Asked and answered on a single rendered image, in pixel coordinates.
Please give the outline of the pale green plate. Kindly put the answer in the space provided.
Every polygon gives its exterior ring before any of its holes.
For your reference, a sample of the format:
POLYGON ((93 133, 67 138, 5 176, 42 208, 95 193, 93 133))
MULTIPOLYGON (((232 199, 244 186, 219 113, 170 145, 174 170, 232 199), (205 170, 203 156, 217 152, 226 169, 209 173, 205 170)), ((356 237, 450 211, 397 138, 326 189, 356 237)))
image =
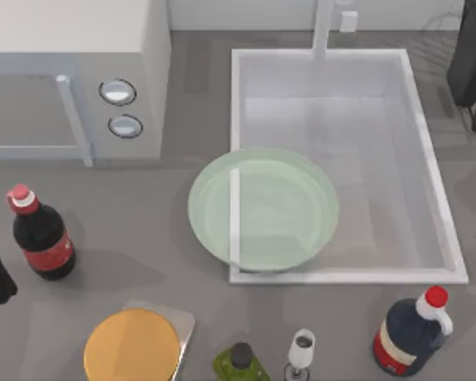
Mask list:
POLYGON ((194 180, 187 216, 200 244, 242 271, 284 272, 332 239, 340 200, 312 161, 279 148, 244 148, 208 164, 194 180))

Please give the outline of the pale microwave oven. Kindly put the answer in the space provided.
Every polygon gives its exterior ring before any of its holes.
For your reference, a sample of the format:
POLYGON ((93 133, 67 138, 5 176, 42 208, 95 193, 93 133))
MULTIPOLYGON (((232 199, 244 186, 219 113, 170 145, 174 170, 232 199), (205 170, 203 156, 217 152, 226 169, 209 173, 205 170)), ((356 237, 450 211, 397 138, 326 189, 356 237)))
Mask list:
POLYGON ((155 160, 161 153, 171 38, 167 0, 0 0, 0 159, 82 159, 57 75, 71 90, 95 160, 155 160), (102 100, 103 82, 137 91, 127 106, 102 100), (108 120, 136 117, 121 139, 108 120))

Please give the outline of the small microwave knob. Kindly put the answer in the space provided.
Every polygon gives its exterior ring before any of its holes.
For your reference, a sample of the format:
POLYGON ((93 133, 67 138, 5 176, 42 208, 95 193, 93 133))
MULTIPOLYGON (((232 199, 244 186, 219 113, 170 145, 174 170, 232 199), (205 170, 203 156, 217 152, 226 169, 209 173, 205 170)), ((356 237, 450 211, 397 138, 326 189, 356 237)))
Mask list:
POLYGON ((140 120, 128 114, 110 118, 107 125, 108 130, 121 139, 134 139, 144 130, 140 120))

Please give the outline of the grey kitchen scale base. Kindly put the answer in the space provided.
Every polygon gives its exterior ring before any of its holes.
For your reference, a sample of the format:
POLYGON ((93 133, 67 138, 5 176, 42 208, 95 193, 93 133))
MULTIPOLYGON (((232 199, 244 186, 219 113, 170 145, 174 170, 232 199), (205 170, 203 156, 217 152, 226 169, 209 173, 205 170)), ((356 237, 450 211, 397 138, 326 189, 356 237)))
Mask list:
POLYGON ((162 315, 174 327, 179 340, 180 354, 178 356, 178 365, 170 381, 181 381, 181 373, 190 346, 196 324, 195 316, 189 312, 173 309, 159 304, 144 300, 128 300, 122 307, 122 310, 141 308, 162 315))

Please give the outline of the white sink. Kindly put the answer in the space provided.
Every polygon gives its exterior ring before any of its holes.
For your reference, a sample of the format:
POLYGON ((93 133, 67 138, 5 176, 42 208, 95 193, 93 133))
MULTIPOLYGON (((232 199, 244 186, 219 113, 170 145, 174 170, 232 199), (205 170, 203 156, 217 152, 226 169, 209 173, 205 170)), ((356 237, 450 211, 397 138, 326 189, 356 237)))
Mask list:
POLYGON ((235 49, 231 72, 231 149, 303 155, 340 200, 314 260, 277 274, 231 268, 231 283, 467 283, 406 50, 235 49))

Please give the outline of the large microwave knob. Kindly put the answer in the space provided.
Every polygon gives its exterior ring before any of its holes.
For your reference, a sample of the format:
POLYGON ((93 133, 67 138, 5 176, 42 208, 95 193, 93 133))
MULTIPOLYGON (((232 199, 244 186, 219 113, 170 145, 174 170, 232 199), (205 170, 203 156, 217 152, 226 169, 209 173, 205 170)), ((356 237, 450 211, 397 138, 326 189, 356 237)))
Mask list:
POLYGON ((98 87, 102 100, 112 106, 127 106, 137 97, 136 88, 124 79, 113 79, 103 82, 98 87))

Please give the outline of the green bottle black cap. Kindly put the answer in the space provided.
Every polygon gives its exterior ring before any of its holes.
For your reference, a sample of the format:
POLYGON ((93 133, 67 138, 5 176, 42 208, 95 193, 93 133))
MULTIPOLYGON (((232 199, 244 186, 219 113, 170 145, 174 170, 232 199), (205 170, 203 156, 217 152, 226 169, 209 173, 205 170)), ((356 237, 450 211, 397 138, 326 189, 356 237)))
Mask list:
POLYGON ((247 342, 237 342, 213 359, 216 381, 272 381, 247 342))

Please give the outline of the clear wine glass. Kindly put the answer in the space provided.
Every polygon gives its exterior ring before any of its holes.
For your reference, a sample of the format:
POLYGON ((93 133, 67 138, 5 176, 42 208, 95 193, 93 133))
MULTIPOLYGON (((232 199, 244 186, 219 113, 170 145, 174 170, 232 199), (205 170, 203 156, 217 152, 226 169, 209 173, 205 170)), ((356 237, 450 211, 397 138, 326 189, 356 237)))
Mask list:
POLYGON ((284 381, 310 381, 315 343, 316 338, 309 329, 300 329, 294 334, 284 367, 284 381))

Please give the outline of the tall white tap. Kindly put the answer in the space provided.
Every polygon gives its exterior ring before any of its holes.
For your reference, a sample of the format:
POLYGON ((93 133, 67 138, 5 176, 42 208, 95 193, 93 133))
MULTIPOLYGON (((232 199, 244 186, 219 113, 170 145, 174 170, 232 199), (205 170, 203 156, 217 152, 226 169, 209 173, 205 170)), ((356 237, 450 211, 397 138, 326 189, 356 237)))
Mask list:
POLYGON ((325 58, 335 4, 336 0, 316 0, 312 54, 317 60, 325 58))

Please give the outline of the orange round scale plate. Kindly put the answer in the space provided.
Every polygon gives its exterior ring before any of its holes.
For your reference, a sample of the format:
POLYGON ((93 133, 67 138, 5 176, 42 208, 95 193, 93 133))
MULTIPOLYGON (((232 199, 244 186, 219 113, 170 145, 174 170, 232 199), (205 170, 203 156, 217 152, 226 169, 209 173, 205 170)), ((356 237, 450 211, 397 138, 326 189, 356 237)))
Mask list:
POLYGON ((87 381, 171 381, 181 347, 174 326, 142 308, 108 316, 83 351, 87 381))

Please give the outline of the dark cola bottle red cap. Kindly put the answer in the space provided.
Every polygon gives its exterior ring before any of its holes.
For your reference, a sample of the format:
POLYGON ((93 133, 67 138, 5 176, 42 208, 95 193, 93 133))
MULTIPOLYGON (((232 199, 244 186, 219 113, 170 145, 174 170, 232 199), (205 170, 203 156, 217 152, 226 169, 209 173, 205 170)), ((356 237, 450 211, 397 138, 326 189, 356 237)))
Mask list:
POLYGON ((22 183, 8 191, 6 200, 15 213, 14 240, 31 269, 48 281, 69 275, 76 262, 75 248, 60 213, 22 183))

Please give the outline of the dark jug bottle red cap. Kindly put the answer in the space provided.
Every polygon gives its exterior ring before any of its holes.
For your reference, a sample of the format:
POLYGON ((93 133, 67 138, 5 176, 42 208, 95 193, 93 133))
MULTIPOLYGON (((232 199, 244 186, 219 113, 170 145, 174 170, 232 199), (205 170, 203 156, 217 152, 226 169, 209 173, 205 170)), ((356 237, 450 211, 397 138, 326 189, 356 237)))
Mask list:
POLYGON ((443 346, 454 330, 447 301, 444 287, 431 286, 418 298, 403 298, 389 308, 372 343, 374 359, 384 372, 413 376, 443 346))

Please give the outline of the white wall socket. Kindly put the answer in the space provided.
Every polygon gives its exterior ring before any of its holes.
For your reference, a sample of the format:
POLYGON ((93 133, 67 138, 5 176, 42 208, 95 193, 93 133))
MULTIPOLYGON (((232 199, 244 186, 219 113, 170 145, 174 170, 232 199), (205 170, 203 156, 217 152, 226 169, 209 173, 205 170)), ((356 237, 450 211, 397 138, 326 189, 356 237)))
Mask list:
POLYGON ((354 33, 357 30, 359 14, 354 10, 341 12, 340 27, 341 33, 354 33))

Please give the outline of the black frame stand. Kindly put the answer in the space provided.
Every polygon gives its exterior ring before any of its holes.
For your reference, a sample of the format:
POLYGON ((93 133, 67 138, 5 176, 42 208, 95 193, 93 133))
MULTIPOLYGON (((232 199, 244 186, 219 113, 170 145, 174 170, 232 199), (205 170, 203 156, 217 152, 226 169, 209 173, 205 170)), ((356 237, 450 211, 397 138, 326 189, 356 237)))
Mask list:
POLYGON ((470 113, 470 130, 476 135, 476 0, 464 0, 446 79, 453 103, 470 113))

